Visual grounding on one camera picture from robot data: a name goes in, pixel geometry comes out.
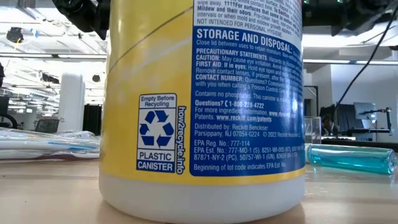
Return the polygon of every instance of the blue label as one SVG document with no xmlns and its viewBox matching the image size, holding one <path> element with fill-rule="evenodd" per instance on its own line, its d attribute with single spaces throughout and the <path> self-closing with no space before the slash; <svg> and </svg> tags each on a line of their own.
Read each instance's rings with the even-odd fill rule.
<svg viewBox="0 0 398 224">
<path fill-rule="evenodd" d="M 278 174 L 305 165 L 301 53 L 241 29 L 193 27 L 190 173 Z"/>
</svg>

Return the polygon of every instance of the desk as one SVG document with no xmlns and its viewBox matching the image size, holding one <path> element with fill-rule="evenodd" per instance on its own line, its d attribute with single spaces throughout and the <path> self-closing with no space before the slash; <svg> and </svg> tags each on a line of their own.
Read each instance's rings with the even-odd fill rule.
<svg viewBox="0 0 398 224">
<path fill-rule="evenodd" d="M 398 175 L 307 166 L 300 205 L 265 223 L 398 223 Z M 0 164 L 4 224 L 150 224 L 103 201 L 98 161 Z"/>
</svg>

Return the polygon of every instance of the recycling symbol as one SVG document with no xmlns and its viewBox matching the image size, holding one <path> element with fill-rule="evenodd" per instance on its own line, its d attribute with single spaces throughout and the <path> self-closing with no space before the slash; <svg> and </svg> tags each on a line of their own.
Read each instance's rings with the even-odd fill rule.
<svg viewBox="0 0 398 224">
<path fill-rule="evenodd" d="M 145 146 L 155 146 L 155 139 L 159 148 L 168 145 L 174 133 L 173 125 L 170 122 L 167 123 L 168 117 L 164 110 L 148 112 L 145 117 L 145 123 L 141 123 L 139 128 L 139 133 Z M 159 134 L 158 136 L 151 135 L 151 129 L 156 128 L 162 128 L 164 134 Z"/>
</svg>

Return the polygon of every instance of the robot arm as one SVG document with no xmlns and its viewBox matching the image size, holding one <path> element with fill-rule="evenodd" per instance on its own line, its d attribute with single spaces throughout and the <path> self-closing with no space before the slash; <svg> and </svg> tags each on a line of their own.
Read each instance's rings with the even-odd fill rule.
<svg viewBox="0 0 398 224">
<path fill-rule="evenodd" d="M 55 7 L 83 32 L 95 31 L 103 40 L 109 29 L 111 0 L 52 0 Z M 330 26 L 331 34 L 350 30 L 359 35 L 387 22 L 398 0 L 302 0 L 303 26 Z"/>
</svg>

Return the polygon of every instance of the plastic canister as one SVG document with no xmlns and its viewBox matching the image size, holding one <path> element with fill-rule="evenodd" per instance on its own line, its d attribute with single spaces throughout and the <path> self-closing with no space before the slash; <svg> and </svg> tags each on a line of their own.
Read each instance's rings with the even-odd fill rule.
<svg viewBox="0 0 398 224">
<path fill-rule="evenodd" d="M 99 189 L 128 214 L 239 223 L 304 194 L 300 0 L 111 2 Z"/>
</svg>

